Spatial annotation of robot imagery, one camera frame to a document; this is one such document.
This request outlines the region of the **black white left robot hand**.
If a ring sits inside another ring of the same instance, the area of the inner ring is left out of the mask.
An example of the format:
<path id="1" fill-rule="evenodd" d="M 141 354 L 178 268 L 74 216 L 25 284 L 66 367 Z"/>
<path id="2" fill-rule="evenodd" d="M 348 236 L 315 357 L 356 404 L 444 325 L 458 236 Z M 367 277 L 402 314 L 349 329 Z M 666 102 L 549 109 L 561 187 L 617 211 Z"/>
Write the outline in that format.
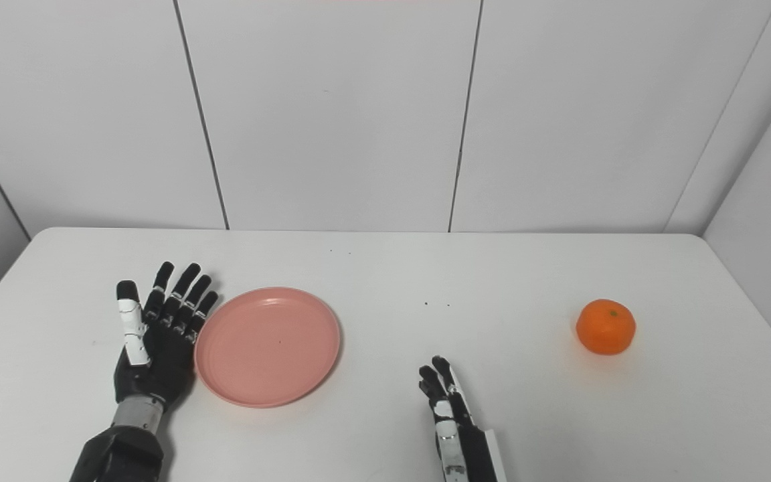
<path id="1" fill-rule="evenodd" d="M 202 273 L 198 263 L 187 266 L 169 288 L 173 271 L 173 264 L 166 260 L 145 302 L 140 302 L 135 281 L 121 280 L 116 285 L 125 329 L 113 378 L 117 403 L 143 396 L 167 411 L 193 383 L 195 342 L 218 294 L 211 290 L 211 277 Z"/>

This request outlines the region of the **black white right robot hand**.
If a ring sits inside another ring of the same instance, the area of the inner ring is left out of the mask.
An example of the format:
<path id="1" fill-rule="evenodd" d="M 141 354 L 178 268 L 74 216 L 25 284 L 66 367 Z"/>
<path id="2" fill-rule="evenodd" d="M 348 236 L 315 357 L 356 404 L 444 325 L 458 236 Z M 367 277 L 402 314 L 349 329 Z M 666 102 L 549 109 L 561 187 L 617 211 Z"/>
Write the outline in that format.
<path id="1" fill-rule="evenodd" d="M 493 430 L 475 424 L 449 360 L 436 355 L 419 369 L 419 388 L 428 398 L 444 481 L 505 481 L 501 449 Z"/>

